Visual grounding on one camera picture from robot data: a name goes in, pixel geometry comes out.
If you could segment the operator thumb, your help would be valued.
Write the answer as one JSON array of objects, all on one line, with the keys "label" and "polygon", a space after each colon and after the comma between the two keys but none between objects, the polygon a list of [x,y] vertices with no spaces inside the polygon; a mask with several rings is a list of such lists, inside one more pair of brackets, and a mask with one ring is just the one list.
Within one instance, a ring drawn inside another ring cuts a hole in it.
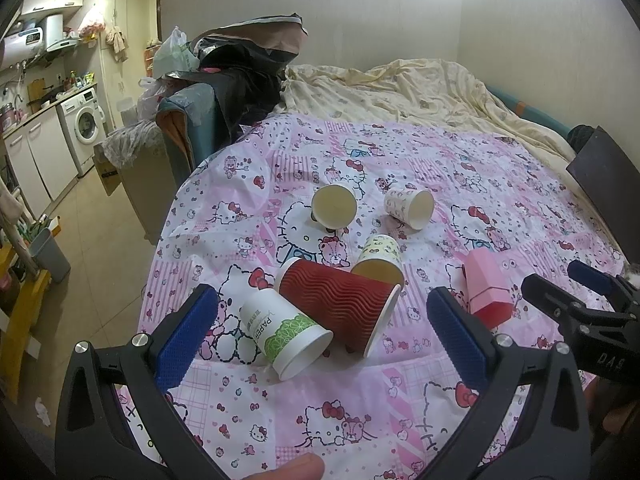
[{"label": "operator thumb", "polygon": [[273,470],[252,474],[246,480],[321,480],[324,461],[314,454],[304,454]]}]

